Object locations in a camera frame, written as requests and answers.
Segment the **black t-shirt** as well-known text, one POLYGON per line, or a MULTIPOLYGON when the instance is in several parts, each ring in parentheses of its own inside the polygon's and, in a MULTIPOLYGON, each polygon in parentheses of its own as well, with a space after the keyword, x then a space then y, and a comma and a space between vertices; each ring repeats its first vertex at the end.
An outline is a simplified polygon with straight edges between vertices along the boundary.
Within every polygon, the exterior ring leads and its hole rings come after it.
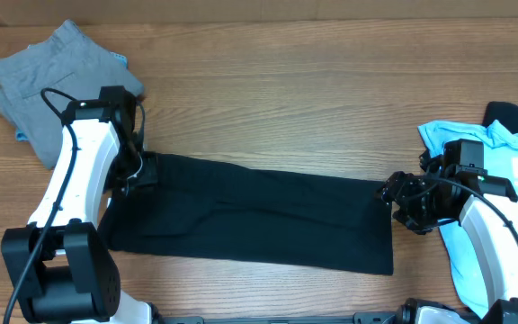
POLYGON ((375 181, 158 159, 151 190, 112 201, 99 235, 140 254, 394 271, 391 209, 375 181))

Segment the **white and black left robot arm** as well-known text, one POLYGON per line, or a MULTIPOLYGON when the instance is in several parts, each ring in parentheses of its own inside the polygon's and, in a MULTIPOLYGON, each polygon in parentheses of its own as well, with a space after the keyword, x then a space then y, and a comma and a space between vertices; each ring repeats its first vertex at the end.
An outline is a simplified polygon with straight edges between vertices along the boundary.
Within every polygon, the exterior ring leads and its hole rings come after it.
POLYGON ((13 284, 4 313, 20 307, 30 323, 145 323, 157 308, 121 288, 121 277, 98 231, 104 193, 116 199, 156 186, 157 156, 143 149, 135 127, 142 103, 122 85, 94 100, 68 97, 55 114, 62 126, 58 162, 44 197, 20 228, 7 229, 1 252, 13 284))

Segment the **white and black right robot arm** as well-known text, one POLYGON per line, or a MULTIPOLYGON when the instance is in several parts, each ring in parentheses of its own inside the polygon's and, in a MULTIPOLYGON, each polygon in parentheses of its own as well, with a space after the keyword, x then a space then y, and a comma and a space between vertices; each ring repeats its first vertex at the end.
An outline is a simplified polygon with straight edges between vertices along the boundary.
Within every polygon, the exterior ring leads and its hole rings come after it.
POLYGON ((420 157, 422 175, 393 173, 376 195, 415 234, 458 223, 477 256, 489 308, 484 323, 518 323, 518 196, 484 168, 482 143, 458 139, 420 157))

